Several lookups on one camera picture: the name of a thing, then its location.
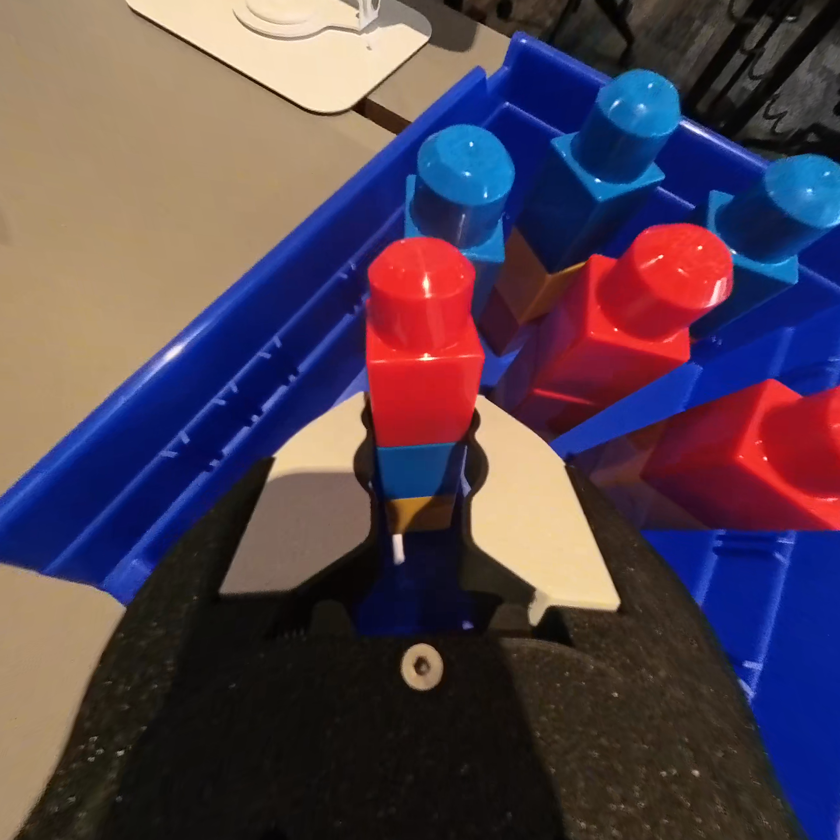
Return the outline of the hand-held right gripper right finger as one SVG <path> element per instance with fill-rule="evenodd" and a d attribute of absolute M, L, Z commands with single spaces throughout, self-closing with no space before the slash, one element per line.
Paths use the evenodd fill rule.
<path fill-rule="evenodd" d="M 459 584 L 525 608 L 616 613 L 621 598 L 562 458 L 480 395 L 469 428 Z"/>

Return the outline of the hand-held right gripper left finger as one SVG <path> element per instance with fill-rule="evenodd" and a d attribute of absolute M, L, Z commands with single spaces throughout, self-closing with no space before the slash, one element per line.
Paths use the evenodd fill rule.
<path fill-rule="evenodd" d="M 276 451 L 220 595 L 293 591 L 369 538 L 368 406 L 352 395 Z"/>

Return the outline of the large blue plastic bin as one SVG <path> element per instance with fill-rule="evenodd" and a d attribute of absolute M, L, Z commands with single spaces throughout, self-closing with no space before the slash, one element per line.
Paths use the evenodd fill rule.
<path fill-rule="evenodd" d="M 515 35 L 133 374 L 2 497 L 2 560 L 129 603 L 176 538 L 362 366 L 366 267 L 402 231 L 426 137 L 497 133 L 517 174 L 576 131 L 603 74 Z M 810 838 L 838 838 L 838 532 L 647 529 L 710 620 Z"/>

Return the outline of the yellow mega block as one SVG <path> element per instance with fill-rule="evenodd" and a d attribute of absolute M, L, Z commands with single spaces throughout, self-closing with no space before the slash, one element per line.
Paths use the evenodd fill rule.
<path fill-rule="evenodd" d="M 455 495 L 385 500 L 388 529 L 391 534 L 446 530 L 453 519 L 455 502 Z"/>

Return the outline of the blue mega block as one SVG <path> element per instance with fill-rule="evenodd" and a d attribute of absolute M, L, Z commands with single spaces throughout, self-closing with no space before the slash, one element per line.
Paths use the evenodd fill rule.
<path fill-rule="evenodd" d="M 374 447 L 379 488 L 386 500 L 458 494 L 466 458 L 463 441 Z"/>

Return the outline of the red mega block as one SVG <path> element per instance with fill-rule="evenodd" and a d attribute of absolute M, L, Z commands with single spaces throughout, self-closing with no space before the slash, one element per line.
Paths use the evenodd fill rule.
<path fill-rule="evenodd" d="M 368 279 L 365 364 L 376 443 L 459 441 L 485 361 L 471 315 L 473 266 L 442 239 L 403 238 L 373 260 Z"/>

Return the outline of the group of mega block towers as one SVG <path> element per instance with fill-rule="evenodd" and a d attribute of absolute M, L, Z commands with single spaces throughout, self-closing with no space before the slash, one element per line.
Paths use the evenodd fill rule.
<path fill-rule="evenodd" d="M 498 354 L 523 344 L 494 400 L 559 436 L 743 326 L 788 303 L 802 252 L 838 229 L 838 163 L 797 154 L 737 194 L 710 191 L 685 221 L 646 227 L 616 258 L 602 247 L 664 180 L 656 156 L 677 130 L 679 95 L 649 70 L 601 88 L 575 132 L 544 148 L 517 222 L 501 212 L 515 170 L 496 135 L 456 124 L 421 145 L 407 179 L 406 235 L 490 258 L 474 313 Z M 766 375 L 603 448 L 594 473 L 647 521 L 712 529 L 838 530 L 838 386 L 797 395 Z"/>

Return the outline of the white desk mat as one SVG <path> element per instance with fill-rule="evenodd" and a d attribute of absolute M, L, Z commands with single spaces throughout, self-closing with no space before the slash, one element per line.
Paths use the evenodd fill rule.
<path fill-rule="evenodd" d="M 138 15 L 316 114 L 351 110 L 429 41 L 432 26 L 403 2 L 381 2 L 359 34 L 270 38 L 237 20 L 234 1 L 128 1 Z"/>

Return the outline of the white clipboard stand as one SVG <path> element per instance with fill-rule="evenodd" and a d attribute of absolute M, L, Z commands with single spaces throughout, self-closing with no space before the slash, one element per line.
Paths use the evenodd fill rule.
<path fill-rule="evenodd" d="M 381 1 L 234 1 L 237 20 L 274 39 L 308 39 L 327 30 L 359 34 L 377 20 Z"/>

